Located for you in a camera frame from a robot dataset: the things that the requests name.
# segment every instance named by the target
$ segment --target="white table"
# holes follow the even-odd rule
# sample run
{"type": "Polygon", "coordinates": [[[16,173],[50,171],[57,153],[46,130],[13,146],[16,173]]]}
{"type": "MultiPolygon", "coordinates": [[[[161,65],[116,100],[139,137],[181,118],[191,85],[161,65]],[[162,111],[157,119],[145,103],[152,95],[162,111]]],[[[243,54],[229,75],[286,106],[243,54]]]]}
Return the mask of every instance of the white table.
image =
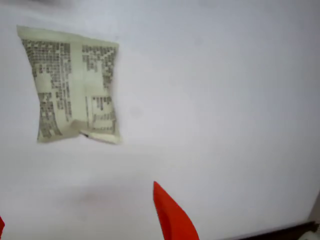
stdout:
{"type": "Polygon", "coordinates": [[[0,3],[4,240],[161,240],[158,181],[200,239],[306,219],[320,187],[318,0],[0,3]],[[16,25],[120,43],[124,143],[36,144],[16,25]]]}

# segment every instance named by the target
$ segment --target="red object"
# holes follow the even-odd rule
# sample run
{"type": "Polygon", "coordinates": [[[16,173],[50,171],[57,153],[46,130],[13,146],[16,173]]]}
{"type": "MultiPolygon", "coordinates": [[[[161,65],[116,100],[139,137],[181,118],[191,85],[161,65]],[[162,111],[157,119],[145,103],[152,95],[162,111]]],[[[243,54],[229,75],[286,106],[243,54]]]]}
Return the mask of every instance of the red object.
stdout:
{"type": "Polygon", "coordinates": [[[0,239],[1,239],[1,235],[2,235],[2,231],[5,227],[5,223],[4,221],[2,221],[1,217],[0,217],[0,239]]]}
{"type": "Polygon", "coordinates": [[[153,201],[165,240],[199,240],[188,215],[156,181],[153,201]]]}

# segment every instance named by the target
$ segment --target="stain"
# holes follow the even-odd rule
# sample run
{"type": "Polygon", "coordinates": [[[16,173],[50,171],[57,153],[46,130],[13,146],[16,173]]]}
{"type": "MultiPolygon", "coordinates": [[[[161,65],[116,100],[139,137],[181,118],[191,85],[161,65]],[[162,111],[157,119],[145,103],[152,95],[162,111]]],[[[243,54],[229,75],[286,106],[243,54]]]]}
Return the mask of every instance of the stain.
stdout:
{"type": "Polygon", "coordinates": [[[130,108],[130,115],[135,118],[141,118],[143,115],[143,111],[141,110],[141,108],[137,107],[137,106],[133,106],[130,108]]]}

